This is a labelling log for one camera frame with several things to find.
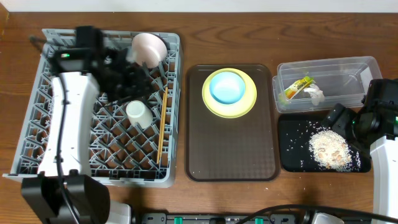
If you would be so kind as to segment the white bowl with food residue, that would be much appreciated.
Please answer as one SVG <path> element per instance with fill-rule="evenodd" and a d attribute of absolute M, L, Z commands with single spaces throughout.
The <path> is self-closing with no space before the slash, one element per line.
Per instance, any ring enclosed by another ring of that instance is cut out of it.
<path fill-rule="evenodd" d="M 131 57 L 138 65 L 146 64 L 147 68 L 155 68 L 166 56 L 167 47 L 160 37 L 150 33 L 140 33 L 132 39 Z"/>

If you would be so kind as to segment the white cup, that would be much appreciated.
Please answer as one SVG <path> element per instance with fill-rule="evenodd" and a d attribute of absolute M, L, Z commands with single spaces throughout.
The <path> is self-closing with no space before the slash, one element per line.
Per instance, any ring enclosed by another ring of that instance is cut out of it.
<path fill-rule="evenodd" d="M 138 124 L 142 129 L 146 129 L 152 124 L 153 114 L 142 101 L 130 101 L 126 106 L 126 113 L 132 126 Z"/>

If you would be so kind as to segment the yellow-green plate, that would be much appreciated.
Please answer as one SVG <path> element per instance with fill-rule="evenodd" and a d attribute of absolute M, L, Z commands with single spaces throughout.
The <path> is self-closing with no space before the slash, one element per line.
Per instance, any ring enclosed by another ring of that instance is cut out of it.
<path fill-rule="evenodd" d="M 226 105 L 217 102 L 210 94 L 211 79 L 221 72 L 233 72 L 243 78 L 246 90 L 243 97 L 236 103 Z M 238 118 L 247 114 L 257 100 L 257 87 L 254 80 L 244 71 L 237 68 L 221 68 L 212 72 L 204 81 L 201 95 L 205 106 L 215 115 L 222 118 Z"/>

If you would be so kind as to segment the white tissue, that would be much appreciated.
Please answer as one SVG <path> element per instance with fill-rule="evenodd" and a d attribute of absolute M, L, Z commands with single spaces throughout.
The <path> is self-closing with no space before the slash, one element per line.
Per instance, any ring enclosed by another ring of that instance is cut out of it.
<path fill-rule="evenodd" d="M 325 100 L 323 91 L 316 84 L 310 84 L 308 87 L 304 88 L 303 91 L 310 95 L 314 106 L 318 106 Z"/>

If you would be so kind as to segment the yellow green snack wrapper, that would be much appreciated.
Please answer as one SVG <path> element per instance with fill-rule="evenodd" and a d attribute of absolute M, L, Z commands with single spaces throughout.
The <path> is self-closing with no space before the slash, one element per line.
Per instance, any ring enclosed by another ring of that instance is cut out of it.
<path fill-rule="evenodd" d="M 308 87 L 313 83 L 313 78 L 305 76 L 302 79 L 295 81 L 288 88 L 284 90 L 285 96 L 288 100 L 294 98 L 298 93 L 300 93 L 304 88 Z"/>

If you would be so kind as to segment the wooden chopstick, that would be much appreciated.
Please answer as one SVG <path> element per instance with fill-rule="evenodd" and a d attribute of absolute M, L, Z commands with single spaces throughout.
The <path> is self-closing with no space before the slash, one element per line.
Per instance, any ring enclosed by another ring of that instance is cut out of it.
<path fill-rule="evenodd" d="M 161 107 L 161 112 L 160 112 L 160 126 L 159 126 L 159 142 L 158 142 L 158 152 L 157 152 L 157 160 L 156 164 L 159 165 L 160 157 L 161 157 L 161 150 L 162 150 L 162 138 L 163 138 L 163 120 L 164 120 L 164 104 L 167 98 L 167 93 L 164 92 L 163 94 L 163 99 L 162 99 L 162 107 Z"/>
<path fill-rule="evenodd" d="M 168 94 L 168 87 L 165 87 L 165 92 Z M 167 110 L 167 98 L 164 104 L 165 108 L 164 108 L 164 120 L 163 120 L 163 128 L 165 129 L 165 116 L 166 116 L 166 110 Z"/>

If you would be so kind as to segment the light blue saucer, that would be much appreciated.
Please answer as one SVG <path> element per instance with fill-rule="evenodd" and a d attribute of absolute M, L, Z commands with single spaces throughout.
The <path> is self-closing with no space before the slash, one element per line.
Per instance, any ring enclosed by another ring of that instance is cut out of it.
<path fill-rule="evenodd" d="M 233 72 L 221 72 L 210 82 L 210 94 L 219 103 L 230 105 L 244 95 L 246 85 L 243 78 Z"/>

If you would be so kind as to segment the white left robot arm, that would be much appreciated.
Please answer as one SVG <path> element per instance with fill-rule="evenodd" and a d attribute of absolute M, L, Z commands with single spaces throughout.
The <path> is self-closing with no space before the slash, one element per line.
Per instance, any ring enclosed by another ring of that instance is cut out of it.
<path fill-rule="evenodd" d="M 75 34 L 73 46 L 58 47 L 49 58 L 49 141 L 37 176 L 22 181 L 21 194 L 42 223 L 135 223 L 132 207 L 111 200 L 91 176 L 91 119 L 100 93 L 113 106 L 147 97 L 154 87 L 127 60 L 127 49 L 105 47 L 102 30 L 80 26 Z"/>

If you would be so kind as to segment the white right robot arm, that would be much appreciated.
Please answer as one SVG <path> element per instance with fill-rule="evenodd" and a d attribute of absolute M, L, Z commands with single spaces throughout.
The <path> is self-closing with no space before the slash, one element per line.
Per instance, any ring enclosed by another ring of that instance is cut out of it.
<path fill-rule="evenodd" d="M 331 128 L 373 163 L 373 223 L 397 223 L 397 80 L 369 83 L 355 112 L 337 103 L 322 125 Z"/>

